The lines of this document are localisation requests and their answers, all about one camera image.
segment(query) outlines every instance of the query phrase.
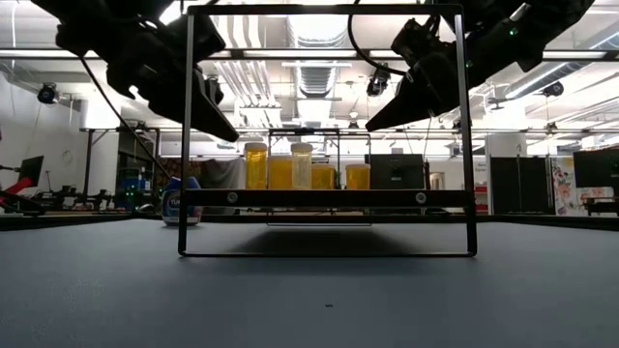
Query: gray table surface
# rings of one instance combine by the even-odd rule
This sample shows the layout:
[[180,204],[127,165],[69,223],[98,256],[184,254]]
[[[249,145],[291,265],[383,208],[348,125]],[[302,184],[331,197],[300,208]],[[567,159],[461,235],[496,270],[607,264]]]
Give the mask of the gray table surface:
[[[192,249],[459,249],[458,225],[203,224]],[[0,347],[619,347],[619,233],[487,223],[476,259],[181,259],[131,220],[0,233]]]

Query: plastic container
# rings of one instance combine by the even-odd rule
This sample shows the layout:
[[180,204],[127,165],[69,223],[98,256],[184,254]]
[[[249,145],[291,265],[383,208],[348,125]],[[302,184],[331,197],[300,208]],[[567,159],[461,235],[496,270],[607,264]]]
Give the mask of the plastic container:
[[267,188],[267,145],[263,143],[245,144],[245,188]]
[[346,165],[346,187],[348,189],[369,189],[369,164]]
[[311,166],[311,189],[334,189],[336,169],[331,164],[317,163]]
[[292,156],[269,157],[269,189],[292,189]]
[[311,144],[295,143],[292,150],[292,188],[311,189]]
[[[194,177],[190,177],[188,184],[190,189],[200,189],[200,184]],[[162,219],[168,226],[178,226],[179,210],[181,207],[181,180],[172,178],[170,183],[165,187],[162,196]],[[202,207],[187,207],[187,225],[196,226],[202,218]]]

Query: computer monitor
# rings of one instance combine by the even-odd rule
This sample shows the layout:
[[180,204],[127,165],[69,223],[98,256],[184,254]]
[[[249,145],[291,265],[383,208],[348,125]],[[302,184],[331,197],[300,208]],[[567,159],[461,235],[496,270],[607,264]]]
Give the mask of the computer monitor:
[[43,169],[43,159],[43,156],[25,159],[19,167],[19,180],[30,179],[30,187],[37,187],[41,178],[41,170]]
[[422,155],[366,155],[371,189],[425,189]]
[[576,152],[574,168],[577,188],[619,187],[619,149]]

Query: shelf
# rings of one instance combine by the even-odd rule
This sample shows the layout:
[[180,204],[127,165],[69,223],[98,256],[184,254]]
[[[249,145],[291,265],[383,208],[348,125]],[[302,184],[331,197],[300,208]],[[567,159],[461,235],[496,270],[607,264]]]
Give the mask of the shelf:
[[463,208],[463,190],[188,189],[190,206],[235,208]]

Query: clear jar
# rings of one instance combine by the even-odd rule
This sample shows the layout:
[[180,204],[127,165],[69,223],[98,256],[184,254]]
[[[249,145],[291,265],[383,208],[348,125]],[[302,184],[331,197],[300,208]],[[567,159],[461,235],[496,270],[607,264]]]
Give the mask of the clear jar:
[[269,189],[292,189],[292,156],[269,157]]
[[311,144],[295,143],[292,150],[292,188],[311,189]]
[[369,189],[369,164],[346,165],[347,189]]
[[263,143],[245,144],[245,188],[267,188],[267,145]]
[[333,189],[336,185],[336,169],[331,164],[317,163],[311,166],[311,189]]

